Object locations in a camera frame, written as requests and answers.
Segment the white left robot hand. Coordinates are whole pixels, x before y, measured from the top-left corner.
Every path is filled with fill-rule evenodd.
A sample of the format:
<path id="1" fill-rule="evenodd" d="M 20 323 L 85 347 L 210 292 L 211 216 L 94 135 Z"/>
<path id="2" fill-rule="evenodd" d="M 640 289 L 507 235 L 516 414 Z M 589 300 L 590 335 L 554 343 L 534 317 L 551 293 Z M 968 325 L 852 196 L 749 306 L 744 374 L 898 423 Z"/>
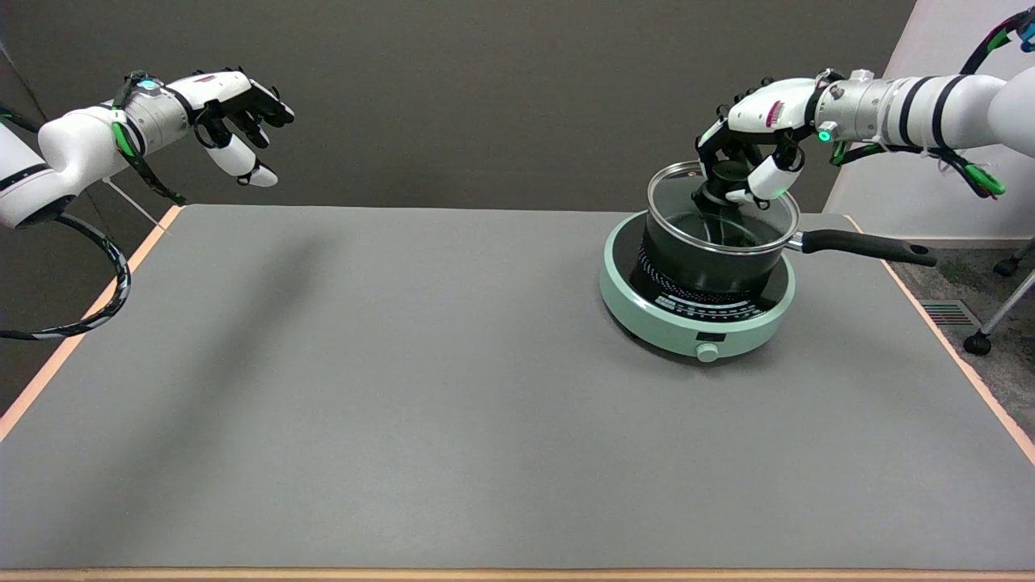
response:
<path id="1" fill-rule="evenodd" d="M 197 71 L 169 82 L 165 89 L 184 107 L 188 124 L 207 155 L 244 187 L 270 188 L 277 174 L 255 148 L 269 147 L 265 126 L 284 128 L 294 110 L 274 87 L 265 87 L 241 69 Z"/>

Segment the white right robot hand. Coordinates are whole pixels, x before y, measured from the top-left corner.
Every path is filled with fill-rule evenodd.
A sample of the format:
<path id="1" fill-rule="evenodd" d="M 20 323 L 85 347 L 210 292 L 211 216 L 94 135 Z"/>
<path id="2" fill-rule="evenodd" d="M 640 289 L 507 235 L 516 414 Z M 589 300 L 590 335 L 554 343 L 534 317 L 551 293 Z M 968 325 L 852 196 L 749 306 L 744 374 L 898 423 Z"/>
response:
<path id="1" fill-rule="evenodd" d="M 764 78 L 720 106 L 709 129 L 694 139 L 706 182 L 702 198 L 715 206 L 753 203 L 768 209 L 805 165 L 800 143 L 814 135 L 825 83 L 817 78 Z"/>

